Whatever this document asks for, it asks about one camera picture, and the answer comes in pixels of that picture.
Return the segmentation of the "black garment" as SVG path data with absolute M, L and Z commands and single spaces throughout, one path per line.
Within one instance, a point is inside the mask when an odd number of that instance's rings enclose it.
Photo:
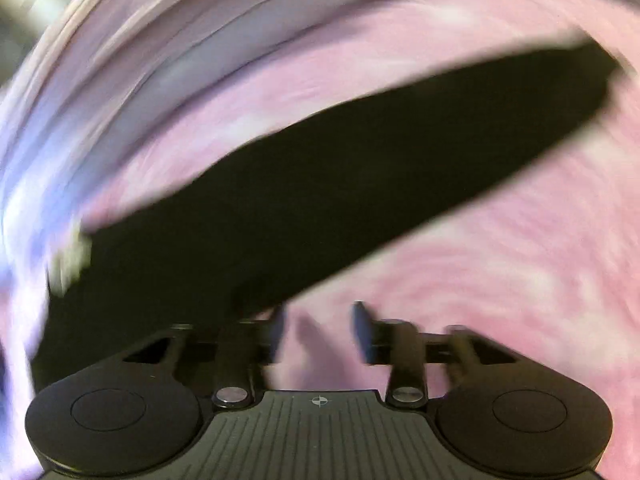
M 30 361 L 46 388 L 175 324 L 250 318 L 494 188 L 597 115 L 596 40 L 500 56 L 322 110 L 90 228 Z

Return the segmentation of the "pink rose blanket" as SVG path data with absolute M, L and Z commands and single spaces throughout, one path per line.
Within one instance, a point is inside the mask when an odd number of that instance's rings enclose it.
M 639 11 L 620 0 L 385 0 L 318 28 L 204 94 L 82 214 L 104 226 L 242 143 L 422 72 L 588 32 L 627 61 L 611 107 L 481 200 L 288 304 L 283 389 L 382 388 L 349 311 L 430 332 L 466 325 L 596 390 L 614 434 L 600 465 L 639 474 Z

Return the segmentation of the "lilac striped duvet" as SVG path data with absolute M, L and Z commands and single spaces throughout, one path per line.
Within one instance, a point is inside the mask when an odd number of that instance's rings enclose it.
M 89 197 L 195 93 L 358 0 L 73 0 L 1 99 L 1 474 L 55 246 Z

